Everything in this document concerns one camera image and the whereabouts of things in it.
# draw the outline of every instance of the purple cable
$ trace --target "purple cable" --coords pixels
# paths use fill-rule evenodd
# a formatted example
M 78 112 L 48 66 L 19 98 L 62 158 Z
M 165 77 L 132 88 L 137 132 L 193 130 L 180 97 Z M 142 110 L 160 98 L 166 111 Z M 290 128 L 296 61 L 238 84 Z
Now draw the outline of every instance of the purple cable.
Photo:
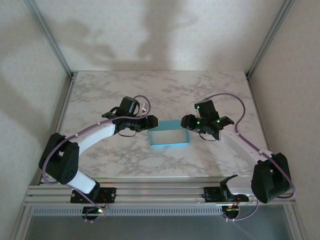
M 239 133 L 239 130 L 238 130 L 238 125 L 239 123 L 242 121 L 242 119 L 244 118 L 245 114 L 246 114 L 246 106 L 245 106 L 245 103 L 241 100 L 240 97 L 232 94 L 232 93 L 227 93 L 227 92 L 222 92 L 222 93 L 217 93 L 217 94 L 213 94 L 211 96 L 208 96 L 206 97 L 204 100 L 207 100 L 207 99 L 210 99 L 210 98 L 213 98 L 213 97 L 217 97 L 217 96 L 221 96 L 221 95 L 227 95 L 227 96 L 231 96 L 231 97 L 234 97 L 236 98 L 242 105 L 242 108 L 243 108 L 243 113 L 241 115 L 241 117 L 239 118 L 239 120 L 235 123 L 234 125 L 234 131 L 238 134 L 238 136 L 243 140 L 245 141 L 250 147 L 252 147 L 254 150 L 256 150 L 257 152 L 260 152 L 260 149 L 255 146 L 252 142 L 250 142 L 248 139 L 246 139 L 244 136 L 242 136 L 240 133 Z M 279 199 L 291 199 L 293 198 L 295 195 L 296 195 L 296 187 L 294 185 L 294 183 L 291 181 L 291 179 L 289 178 L 289 176 L 281 169 L 281 167 L 271 158 L 269 157 L 267 154 L 265 154 L 264 152 L 262 153 L 262 156 L 266 157 L 278 170 L 279 172 L 283 175 L 283 177 L 288 181 L 288 183 L 290 184 L 291 188 L 292 188 L 292 194 L 289 195 L 289 196 L 278 196 Z M 234 221 L 239 221 L 239 220 L 244 220 L 244 219 L 247 219 L 249 217 L 251 217 L 258 209 L 258 206 L 259 206 L 259 201 L 257 200 L 256 202 L 256 207 L 254 209 L 254 211 L 252 213 L 250 213 L 249 215 L 247 216 L 244 216 L 244 217 L 241 217 L 241 218 L 236 218 L 234 219 Z
M 96 127 L 99 127 L 100 125 L 103 125 L 103 124 L 107 124 L 107 123 L 110 123 L 114 120 L 118 120 L 118 119 L 143 119 L 145 116 L 147 116 L 150 111 L 151 111 L 151 103 L 149 101 L 148 98 L 146 98 L 145 96 L 143 95 L 137 95 L 134 97 L 134 99 L 136 98 L 144 98 L 146 100 L 146 102 L 148 103 L 149 105 L 149 109 L 148 111 L 146 112 L 146 114 L 142 115 L 142 116 L 118 116 L 118 117 L 115 117 L 115 118 L 112 118 L 112 119 L 106 119 L 106 120 L 103 120 L 101 121 L 100 123 L 95 123 L 91 126 L 88 126 L 87 128 L 79 131 L 78 133 L 74 134 L 74 135 L 71 135 L 69 137 L 67 137 L 66 139 L 64 139 L 63 141 L 61 141 L 57 146 L 55 146 L 55 148 L 48 154 L 48 156 L 46 157 L 46 159 L 44 160 L 43 162 L 43 166 L 42 166 L 42 178 L 44 180 L 44 182 L 46 184 L 49 184 L 49 185 L 53 185 L 53 184 L 57 184 L 58 182 L 57 181 L 54 181 L 54 182 L 51 182 L 47 179 L 47 176 L 46 176 L 46 168 L 47 168 L 47 165 L 48 165 L 48 162 L 49 160 L 51 159 L 51 157 L 53 156 L 53 154 L 55 154 L 56 151 L 58 151 L 58 149 L 67 141 L 69 140 L 72 140 L 72 139 L 75 139 L 77 138 L 78 136 L 81 136 L 87 132 L 89 132 L 90 130 L 96 128 Z M 68 187 L 70 187 L 71 189 L 74 189 L 75 191 L 77 191 L 80 195 L 82 195 L 88 202 L 90 202 L 91 204 L 93 204 L 95 207 L 97 207 L 98 209 L 101 209 L 104 213 L 104 217 L 102 219 L 98 219 L 98 220 L 92 220 L 91 223 L 93 222 L 97 222 L 97 221 L 100 221 L 100 220 L 103 220 L 107 217 L 107 212 L 105 211 L 105 209 L 102 209 L 99 205 L 97 205 L 96 203 L 94 203 L 90 198 L 88 198 L 82 191 L 80 191 L 79 189 L 76 189 L 76 188 L 73 188 L 69 185 L 67 185 Z

